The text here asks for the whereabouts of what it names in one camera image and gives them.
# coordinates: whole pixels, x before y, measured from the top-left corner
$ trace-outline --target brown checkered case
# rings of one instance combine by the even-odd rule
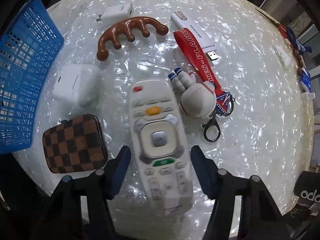
[[[48,129],[43,133],[42,144],[52,173],[91,171],[108,160],[99,120],[92,114]]]

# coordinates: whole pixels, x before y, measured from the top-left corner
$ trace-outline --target screw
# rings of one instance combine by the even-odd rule
[[[227,174],[227,171],[225,169],[218,169],[218,173],[223,176]]]
[[[104,170],[103,169],[98,169],[98,170],[96,170],[96,174],[98,176],[102,176],[104,174]]]
[[[257,176],[257,175],[253,175],[253,176],[251,177],[251,179],[252,179],[254,182],[259,182],[259,181],[260,181],[260,177]]]
[[[63,181],[63,182],[68,182],[68,181],[70,181],[71,179],[72,179],[71,176],[66,175],[66,176],[63,176],[62,181]]]

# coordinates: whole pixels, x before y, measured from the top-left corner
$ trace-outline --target brown wooden comb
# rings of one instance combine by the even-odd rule
[[[169,31],[166,25],[163,25],[161,22],[151,17],[138,16],[125,19],[121,22],[113,24],[101,35],[98,42],[97,59],[104,61],[108,58],[109,52],[106,50],[107,41],[112,41],[115,49],[121,48],[121,44],[118,40],[118,35],[121,33],[125,34],[130,42],[133,42],[136,39],[132,34],[132,29],[134,28],[141,30],[144,37],[149,37],[150,32],[146,28],[147,24],[151,24],[154,28],[156,28],[156,32],[160,36],[166,35]]]

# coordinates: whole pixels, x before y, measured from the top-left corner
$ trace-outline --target astronaut keychain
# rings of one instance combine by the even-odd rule
[[[203,83],[196,83],[195,73],[190,75],[180,68],[175,73],[168,75],[173,86],[182,92],[180,108],[186,114],[194,117],[210,118],[204,128],[204,138],[208,142],[215,142],[221,135],[220,127],[216,121],[216,115],[228,116],[232,113],[235,99],[230,92],[224,92],[215,77],[209,62],[202,51],[198,41],[187,28],[173,33],[175,40],[183,54],[190,61]],[[218,135],[215,139],[207,137],[207,130],[215,126]]]

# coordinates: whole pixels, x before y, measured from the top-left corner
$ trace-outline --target silver ok button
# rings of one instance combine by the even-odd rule
[[[167,134],[165,131],[153,132],[151,134],[151,140],[155,147],[164,146],[167,144]]]

